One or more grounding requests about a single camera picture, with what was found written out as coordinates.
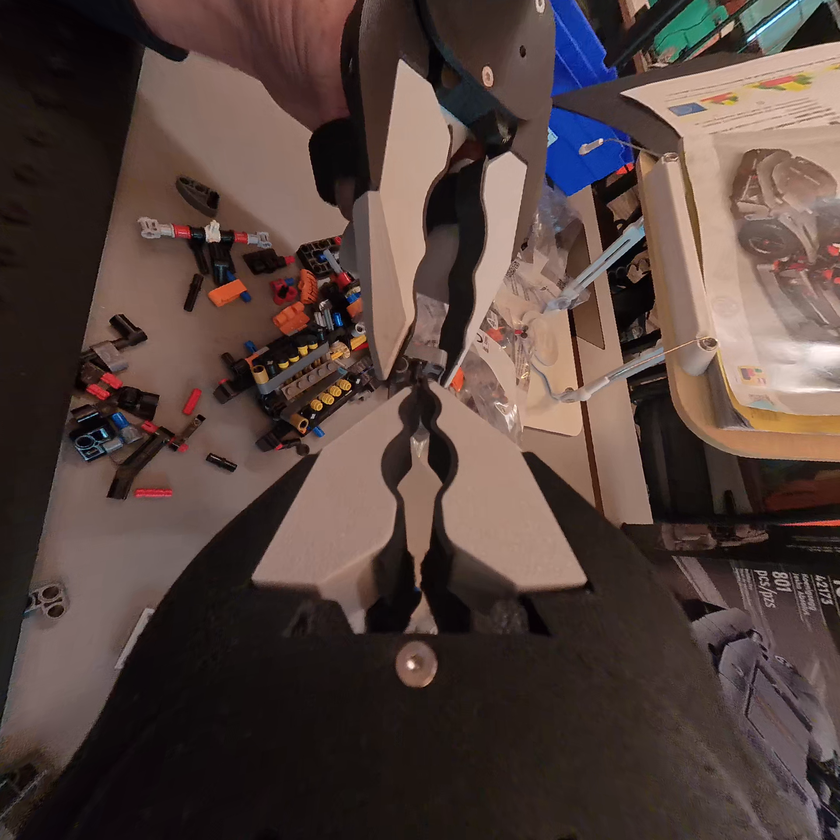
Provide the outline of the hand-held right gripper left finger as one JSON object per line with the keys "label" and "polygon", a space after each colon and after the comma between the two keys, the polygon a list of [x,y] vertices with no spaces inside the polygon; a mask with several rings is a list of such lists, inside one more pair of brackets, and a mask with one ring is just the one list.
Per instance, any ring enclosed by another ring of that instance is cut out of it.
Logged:
{"label": "hand-held right gripper left finger", "polygon": [[339,603],[369,629],[401,632],[420,601],[399,484],[419,422],[413,387],[376,408],[315,458],[252,575],[255,585]]}

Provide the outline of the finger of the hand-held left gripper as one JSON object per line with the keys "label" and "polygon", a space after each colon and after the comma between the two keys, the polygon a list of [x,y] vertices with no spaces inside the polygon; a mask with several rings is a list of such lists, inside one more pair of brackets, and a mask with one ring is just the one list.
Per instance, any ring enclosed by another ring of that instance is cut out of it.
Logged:
{"label": "finger of the hand-held left gripper", "polygon": [[414,284],[427,249],[427,201],[445,175],[452,129],[433,86],[396,64],[379,186],[353,206],[364,327],[378,378],[387,380],[416,319]]}
{"label": "finger of the hand-held left gripper", "polygon": [[448,275],[448,310],[439,349],[449,387],[513,256],[527,165],[515,154],[469,163],[455,174],[458,248]]}

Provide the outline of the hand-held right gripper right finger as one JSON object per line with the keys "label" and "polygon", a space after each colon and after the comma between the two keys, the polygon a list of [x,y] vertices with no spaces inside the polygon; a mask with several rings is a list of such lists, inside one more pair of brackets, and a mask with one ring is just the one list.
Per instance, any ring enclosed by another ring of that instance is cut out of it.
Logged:
{"label": "hand-held right gripper right finger", "polygon": [[423,559],[439,632],[468,632],[497,605],[585,588],[587,576],[524,454],[435,382],[423,384],[428,464],[441,481]]}

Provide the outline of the partly built lego engine block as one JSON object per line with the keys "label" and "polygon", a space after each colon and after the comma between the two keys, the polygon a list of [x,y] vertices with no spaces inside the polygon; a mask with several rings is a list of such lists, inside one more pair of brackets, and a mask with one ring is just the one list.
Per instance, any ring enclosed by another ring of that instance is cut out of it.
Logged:
{"label": "partly built lego engine block", "polygon": [[373,393],[378,380],[364,329],[308,329],[245,353],[221,357],[227,375],[213,391],[220,404],[250,394],[269,426],[255,442],[261,452],[294,448],[309,452],[307,439],[323,436],[322,424],[341,407]]}

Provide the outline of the pile of lego pieces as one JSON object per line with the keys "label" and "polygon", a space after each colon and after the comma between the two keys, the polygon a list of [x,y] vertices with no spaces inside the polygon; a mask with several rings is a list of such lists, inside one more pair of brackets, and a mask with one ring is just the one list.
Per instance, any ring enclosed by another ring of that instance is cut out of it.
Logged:
{"label": "pile of lego pieces", "polygon": [[[219,194],[215,190],[184,175],[176,179],[175,188],[188,204],[208,218],[205,225],[217,220]],[[185,296],[184,312],[193,312],[203,293],[216,309],[239,301],[251,301],[233,256],[235,247],[247,245],[207,245],[174,238],[148,240],[162,239],[186,243],[196,262],[197,271]],[[354,326],[361,326],[366,335],[361,284],[342,268],[341,244],[341,237],[313,240],[301,245],[291,256],[280,255],[273,247],[249,246],[249,251],[241,256],[254,277],[272,275],[269,293],[278,309],[272,318],[279,332],[278,338],[308,329],[330,332]],[[186,452],[190,437],[206,420],[197,412],[203,391],[194,388],[187,397],[182,415],[188,421],[182,430],[174,432],[156,423],[160,396],[128,385],[123,379],[129,367],[126,351],[146,342],[147,334],[122,313],[113,315],[109,326],[115,333],[114,338],[94,343],[80,354],[76,388],[79,393],[88,395],[90,401],[71,409],[68,441],[88,464],[113,459],[127,451],[114,463],[108,499],[171,497],[169,488],[141,488],[135,487],[134,483],[164,450],[178,454]]]}

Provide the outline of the person's left forearm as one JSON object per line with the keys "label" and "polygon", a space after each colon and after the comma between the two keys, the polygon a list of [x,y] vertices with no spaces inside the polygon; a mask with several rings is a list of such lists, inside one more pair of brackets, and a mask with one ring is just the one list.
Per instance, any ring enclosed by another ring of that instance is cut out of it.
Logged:
{"label": "person's left forearm", "polygon": [[156,35],[134,1],[65,1],[64,4],[97,25],[124,35],[168,60],[180,62],[189,55],[188,50]]}

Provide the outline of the grey red lego axle assembly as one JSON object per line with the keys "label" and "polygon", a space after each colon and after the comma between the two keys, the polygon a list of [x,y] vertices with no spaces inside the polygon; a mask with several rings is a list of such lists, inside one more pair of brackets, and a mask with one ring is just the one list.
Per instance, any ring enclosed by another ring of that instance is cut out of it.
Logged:
{"label": "grey red lego axle assembly", "polygon": [[267,232],[249,233],[220,227],[217,220],[198,227],[159,222],[151,217],[138,219],[140,234],[146,239],[174,238],[192,240],[207,245],[247,245],[258,249],[271,249]]}

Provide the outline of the lego instruction booklet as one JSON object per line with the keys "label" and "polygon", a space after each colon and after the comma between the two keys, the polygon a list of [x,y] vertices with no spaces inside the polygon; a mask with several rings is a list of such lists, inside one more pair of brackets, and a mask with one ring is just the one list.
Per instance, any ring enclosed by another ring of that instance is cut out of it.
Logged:
{"label": "lego instruction booklet", "polygon": [[718,424],[838,435],[838,42],[709,59],[554,104],[679,155],[719,344]]}

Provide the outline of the light grey lego connector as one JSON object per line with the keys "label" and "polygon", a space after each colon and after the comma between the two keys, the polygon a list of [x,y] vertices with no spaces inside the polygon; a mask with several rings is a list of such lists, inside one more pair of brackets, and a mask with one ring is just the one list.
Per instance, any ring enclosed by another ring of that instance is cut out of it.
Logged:
{"label": "light grey lego connector", "polygon": [[28,593],[24,616],[42,615],[57,620],[67,612],[67,591],[62,583],[40,584]]}

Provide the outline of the person's left hand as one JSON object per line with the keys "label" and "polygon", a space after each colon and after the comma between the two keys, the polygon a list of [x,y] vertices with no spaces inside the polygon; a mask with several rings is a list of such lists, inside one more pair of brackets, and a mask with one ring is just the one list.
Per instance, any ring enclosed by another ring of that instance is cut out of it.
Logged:
{"label": "person's left hand", "polygon": [[349,115],[340,52],[354,1],[139,1],[168,44],[260,81],[309,130]]}

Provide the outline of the clear bag with warning print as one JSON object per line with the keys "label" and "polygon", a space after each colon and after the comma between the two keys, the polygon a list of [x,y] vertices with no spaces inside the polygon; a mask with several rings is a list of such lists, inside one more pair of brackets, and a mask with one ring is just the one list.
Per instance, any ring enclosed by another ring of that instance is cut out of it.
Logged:
{"label": "clear bag with warning print", "polygon": [[567,258],[555,253],[536,251],[531,260],[520,255],[510,263],[502,289],[531,310],[562,310],[567,305],[560,302],[561,293],[573,279],[566,268]]}

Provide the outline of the blue plastic bin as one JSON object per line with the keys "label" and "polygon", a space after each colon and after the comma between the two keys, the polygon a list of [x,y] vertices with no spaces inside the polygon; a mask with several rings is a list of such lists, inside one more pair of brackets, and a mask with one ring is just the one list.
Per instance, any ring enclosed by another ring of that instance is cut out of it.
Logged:
{"label": "blue plastic bin", "polygon": [[[552,95],[617,79],[604,63],[606,50],[578,3],[552,1],[555,26]],[[628,137],[585,116],[552,108],[545,173],[564,195],[572,196],[609,175],[634,166]]]}

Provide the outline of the black perforated board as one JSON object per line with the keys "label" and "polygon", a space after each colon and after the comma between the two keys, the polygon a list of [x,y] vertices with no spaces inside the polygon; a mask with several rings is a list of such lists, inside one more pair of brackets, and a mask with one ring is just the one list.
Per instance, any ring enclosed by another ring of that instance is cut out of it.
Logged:
{"label": "black perforated board", "polygon": [[2,707],[109,229],[143,51],[2,2]]}

